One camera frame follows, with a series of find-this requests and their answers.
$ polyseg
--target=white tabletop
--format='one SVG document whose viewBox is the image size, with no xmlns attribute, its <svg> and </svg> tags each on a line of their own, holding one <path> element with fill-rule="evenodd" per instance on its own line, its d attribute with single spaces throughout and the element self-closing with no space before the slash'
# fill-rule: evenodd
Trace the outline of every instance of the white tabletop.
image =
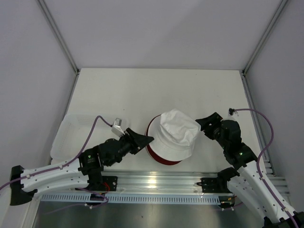
<svg viewBox="0 0 304 228">
<path fill-rule="evenodd" d="M 238 71 L 83 68 L 68 113 L 123 116 L 132 130 L 144 134 L 152 118 L 173 108 L 199 119 L 214 112 L 225 118 L 230 107 L 248 108 Z M 258 155 L 260 148 L 250 112 L 240 112 L 235 118 L 243 142 Z M 159 164 L 143 149 L 105 169 L 218 172 L 227 167 L 230 165 L 222 148 L 201 133 L 193 155 L 177 165 Z"/>
</svg>

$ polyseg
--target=white bucket hat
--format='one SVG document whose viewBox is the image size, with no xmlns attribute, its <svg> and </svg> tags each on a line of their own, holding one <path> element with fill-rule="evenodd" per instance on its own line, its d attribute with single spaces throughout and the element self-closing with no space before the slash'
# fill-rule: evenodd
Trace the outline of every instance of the white bucket hat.
<svg viewBox="0 0 304 228">
<path fill-rule="evenodd" d="M 154 137 L 149 146 L 159 157 L 182 161 L 192 155 L 200 125 L 177 109 L 155 117 L 147 129 L 147 135 Z"/>
</svg>

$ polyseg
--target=clear plastic box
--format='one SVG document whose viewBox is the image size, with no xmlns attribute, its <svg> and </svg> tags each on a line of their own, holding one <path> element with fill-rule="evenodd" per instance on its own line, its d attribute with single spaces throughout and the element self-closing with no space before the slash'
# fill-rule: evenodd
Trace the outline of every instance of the clear plastic box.
<svg viewBox="0 0 304 228">
<path fill-rule="evenodd" d="M 125 130 L 129 123 L 116 115 L 103 115 L 100 113 L 67 114 L 63 119 L 54 139 L 51 157 L 56 161 L 64 161 L 75 157 L 84 145 L 92 128 L 95 118 L 101 115 L 108 123 L 112 124 L 116 118 L 122 119 L 122 129 Z M 98 119 L 93 134 L 85 149 L 104 143 L 107 139 L 119 137 L 112 133 L 112 128 Z"/>
</svg>

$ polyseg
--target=robotic arm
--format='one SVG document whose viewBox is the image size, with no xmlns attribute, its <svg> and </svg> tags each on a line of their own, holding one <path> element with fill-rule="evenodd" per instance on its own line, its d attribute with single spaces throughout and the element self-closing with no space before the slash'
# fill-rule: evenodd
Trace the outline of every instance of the robotic arm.
<svg viewBox="0 0 304 228">
<path fill-rule="evenodd" d="M 216 180 L 202 178 L 199 185 L 203 192 L 207 193 L 211 188 L 214 190 L 216 184 L 221 192 L 234 193 L 256 216 L 264 219 L 264 228 L 295 228 L 294 223 L 298 227 L 304 224 L 304 212 L 297 213 L 266 175 L 260 177 L 258 159 L 242 142 L 240 127 L 232 117 L 223 119 L 214 113 L 196 122 L 208 138 L 220 144 L 226 160 L 233 166 L 219 172 Z"/>
<path fill-rule="evenodd" d="M 104 190 L 101 174 L 104 166 L 121 162 L 128 153 L 137 154 L 154 140 L 153 137 L 137 134 L 130 128 L 124 132 L 120 119 L 116 119 L 112 132 L 120 139 L 108 139 L 85 150 L 77 159 L 31 170 L 25 170 L 21 166 L 13 167 L 10 180 L 14 182 L 10 184 L 10 205 L 24 204 L 30 202 L 33 197 L 56 190 Z"/>
<path fill-rule="evenodd" d="M 304 212 L 297 213 L 276 190 L 263 171 L 257 167 L 258 158 L 242 142 L 241 130 L 232 118 L 223 119 L 218 113 L 196 120 L 205 135 L 216 140 L 224 150 L 226 160 L 233 167 L 222 170 L 217 178 L 201 178 L 204 193 L 234 193 L 258 217 L 264 219 L 264 228 L 297 228 L 304 225 Z M 104 190 L 101 171 L 104 166 L 121 162 L 127 154 L 136 154 L 154 140 L 127 128 L 121 129 L 116 119 L 112 131 L 119 140 L 104 143 L 79 153 L 79 157 L 60 164 L 25 170 L 15 166 L 11 170 L 11 205 L 20 205 L 50 191 L 70 188 Z M 222 204 L 222 208 L 231 204 Z"/>
</svg>

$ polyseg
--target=gray wall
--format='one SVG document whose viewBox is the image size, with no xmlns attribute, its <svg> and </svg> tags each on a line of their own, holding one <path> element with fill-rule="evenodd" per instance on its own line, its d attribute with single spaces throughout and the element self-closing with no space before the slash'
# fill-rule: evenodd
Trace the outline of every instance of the gray wall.
<svg viewBox="0 0 304 228">
<path fill-rule="evenodd" d="M 287 178 L 294 206 L 304 210 L 304 1 L 290 2 L 247 78 L 257 109 L 274 127 L 275 170 Z"/>
<path fill-rule="evenodd" d="M 0 185 L 9 180 L 12 166 L 46 165 L 73 80 L 74 72 L 36 2 L 2 0 Z M 14 210 L 10 221 L 19 222 L 22 206 Z"/>
<path fill-rule="evenodd" d="M 46 0 L 78 67 L 243 69 L 280 0 Z"/>
</svg>

